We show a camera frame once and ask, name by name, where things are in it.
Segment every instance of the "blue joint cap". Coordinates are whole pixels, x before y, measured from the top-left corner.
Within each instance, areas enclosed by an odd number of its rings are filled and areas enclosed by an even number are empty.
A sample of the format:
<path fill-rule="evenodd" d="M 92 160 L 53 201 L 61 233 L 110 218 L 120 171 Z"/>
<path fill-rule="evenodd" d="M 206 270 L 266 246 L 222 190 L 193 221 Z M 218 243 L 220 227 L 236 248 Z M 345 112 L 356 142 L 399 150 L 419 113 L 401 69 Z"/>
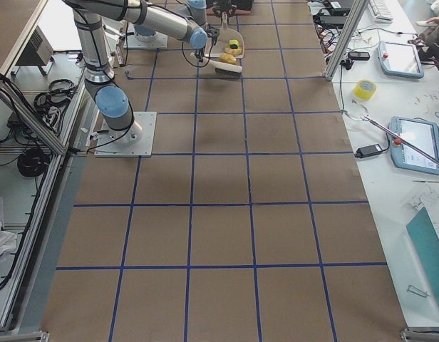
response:
<path fill-rule="evenodd" d="M 207 1 L 206 0 L 188 0 L 188 5 L 194 9 L 206 9 Z"/>
<path fill-rule="evenodd" d="M 200 27 L 196 28 L 190 38 L 190 45 L 195 48 L 203 48 L 207 45 L 207 33 Z"/>
<path fill-rule="evenodd" d="M 125 92 L 113 85 L 101 88 L 96 93 L 95 101 L 100 112 L 108 118 L 121 118 L 129 108 Z"/>
<path fill-rule="evenodd" d="M 139 25 L 134 25 L 134 32 L 136 32 L 136 34 L 140 35 L 140 36 L 152 36 L 153 34 L 155 34 L 155 30 L 152 30 L 151 28 L 146 28 L 144 26 L 139 26 Z"/>

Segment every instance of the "hand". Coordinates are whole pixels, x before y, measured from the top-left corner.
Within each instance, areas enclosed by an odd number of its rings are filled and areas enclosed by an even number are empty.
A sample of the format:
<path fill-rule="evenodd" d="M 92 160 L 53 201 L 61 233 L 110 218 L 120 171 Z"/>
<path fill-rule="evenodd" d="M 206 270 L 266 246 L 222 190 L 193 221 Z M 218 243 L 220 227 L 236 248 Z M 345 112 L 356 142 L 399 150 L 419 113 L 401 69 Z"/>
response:
<path fill-rule="evenodd" d="M 437 25 L 439 25 L 439 16 L 434 16 L 433 18 L 430 18 L 427 20 L 427 23 L 435 23 Z"/>

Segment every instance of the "metal base plate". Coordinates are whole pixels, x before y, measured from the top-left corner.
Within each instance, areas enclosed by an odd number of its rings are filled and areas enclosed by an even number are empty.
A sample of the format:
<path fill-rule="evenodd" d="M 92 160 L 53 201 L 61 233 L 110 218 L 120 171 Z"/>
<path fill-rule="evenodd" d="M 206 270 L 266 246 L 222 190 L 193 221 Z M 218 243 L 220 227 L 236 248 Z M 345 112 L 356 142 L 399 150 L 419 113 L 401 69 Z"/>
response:
<path fill-rule="evenodd" d="M 167 48 L 167 36 L 165 34 L 156 32 L 152 41 L 144 42 L 138 41 L 135 36 L 128 36 L 124 47 L 129 50 L 152 50 L 156 48 Z"/>
<path fill-rule="evenodd" d="M 155 136 L 156 112 L 134 112 L 135 122 L 142 127 L 143 136 L 131 144 L 120 144 L 112 142 L 106 146 L 98 147 L 94 155 L 96 157 L 150 157 L 153 148 L 153 138 Z M 103 121 L 101 130 L 108 130 L 107 123 Z M 98 145 L 111 141 L 107 135 L 100 135 Z"/>

